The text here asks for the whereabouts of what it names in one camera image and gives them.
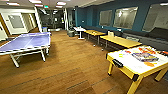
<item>game table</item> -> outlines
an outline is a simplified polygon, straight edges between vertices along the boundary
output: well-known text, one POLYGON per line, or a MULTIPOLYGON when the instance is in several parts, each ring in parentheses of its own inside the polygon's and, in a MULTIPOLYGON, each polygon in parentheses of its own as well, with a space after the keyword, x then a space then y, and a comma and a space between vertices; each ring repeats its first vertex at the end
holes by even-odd
POLYGON ((108 75, 111 76, 111 72, 114 66, 118 67, 125 75, 133 80, 131 87, 129 88, 127 94, 134 94, 138 88, 140 82, 144 77, 147 77, 157 71, 160 71, 156 81, 159 81, 168 70, 168 57, 161 54, 152 54, 153 56, 159 58, 158 61, 148 62, 153 64, 153 66, 146 65, 147 62, 142 62, 137 58, 132 56, 132 53, 140 53, 139 47, 120 50, 116 52, 110 52, 107 54, 106 58, 110 61, 108 75))
POLYGON ((45 61, 43 49, 48 54, 50 34, 50 32, 21 34, 2 45, 0 47, 0 55, 9 54, 17 68, 19 67, 17 60, 20 56, 41 53, 43 61, 45 61))

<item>wooden floor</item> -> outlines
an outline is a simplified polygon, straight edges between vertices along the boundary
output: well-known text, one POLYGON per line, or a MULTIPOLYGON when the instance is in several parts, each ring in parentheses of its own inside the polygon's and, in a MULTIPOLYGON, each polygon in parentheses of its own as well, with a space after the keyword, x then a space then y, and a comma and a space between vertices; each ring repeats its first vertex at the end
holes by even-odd
MULTIPOLYGON (((77 36, 68 37, 64 30, 51 33, 46 62, 41 54, 27 55, 16 68, 9 55, 0 56, 0 94, 127 93, 131 79, 117 68, 107 75, 108 51, 77 36)), ((135 94, 168 94, 168 82, 154 81, 156 75, 144 78, 135 94)))

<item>ping pong table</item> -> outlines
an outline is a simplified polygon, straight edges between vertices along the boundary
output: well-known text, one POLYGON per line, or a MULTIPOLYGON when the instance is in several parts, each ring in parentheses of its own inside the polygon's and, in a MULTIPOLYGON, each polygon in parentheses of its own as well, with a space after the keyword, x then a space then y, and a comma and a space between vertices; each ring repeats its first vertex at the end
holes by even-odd
POLYGON ((12 41, 0 47, 0 55, 9 54, 18 68, 17 60, 20 56, 41 53, 43 61, 45 61, 44 51, 49 52, 50 32, 21 34, 12 41))

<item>ceiling light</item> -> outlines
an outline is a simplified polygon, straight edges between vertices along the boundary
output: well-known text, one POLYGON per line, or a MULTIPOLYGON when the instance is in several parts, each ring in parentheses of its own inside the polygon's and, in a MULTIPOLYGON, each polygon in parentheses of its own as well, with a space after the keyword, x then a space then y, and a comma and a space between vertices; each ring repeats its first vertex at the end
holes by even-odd
POLYGON ((55 10, 54 12, 58 12, 58 10, 55 10))
POLYGON ((71 1, 71 0, 60 0, 60 1, 71 1))
POLYGON ((41 3, 40 0, 29 0, 31 3, 41 3))
POLYGON ((168 3, 161 3, 160 5, 161 5, 161 6, 167 6, 168 3))
POLYGON ((138 8, 134 8, 134 10, 138 10, 138 8))
POLYGON ((63 6, 55 6, 55 7, 57 7, 57 8, 62 8, 63 6))
POLYGON ((35 4, 36 7, 43 7, 43 5, 35 4))
POLYGON ((9 1, 9 0, 0 0, 0 1, 9 1))
POLYGON ((127 9, 127 8, 124 8, 123 10, 129 10, 129 9, 127 9))
POLYGON ((14 5, 14 6, 19 6, 18 3, 7 3, 8 5, 14 5))
POLYGON ((57 5, 66 5, 65 2, 57 2, 57 5))

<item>door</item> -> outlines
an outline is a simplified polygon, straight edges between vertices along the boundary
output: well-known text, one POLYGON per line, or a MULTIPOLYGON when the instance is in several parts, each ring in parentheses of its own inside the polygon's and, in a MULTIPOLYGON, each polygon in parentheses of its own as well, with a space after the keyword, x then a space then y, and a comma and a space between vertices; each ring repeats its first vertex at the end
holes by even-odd
POLYGON ((3 29, 3 26, 0 22, 0 41, 1 40, 6 40, 6 38, 8 38, 8 37, 7 37, 7 35, 5 33, 5 30, 3 29))
POLYGON ((28 33, 21 13, 1 13, 10 34, 28 33))

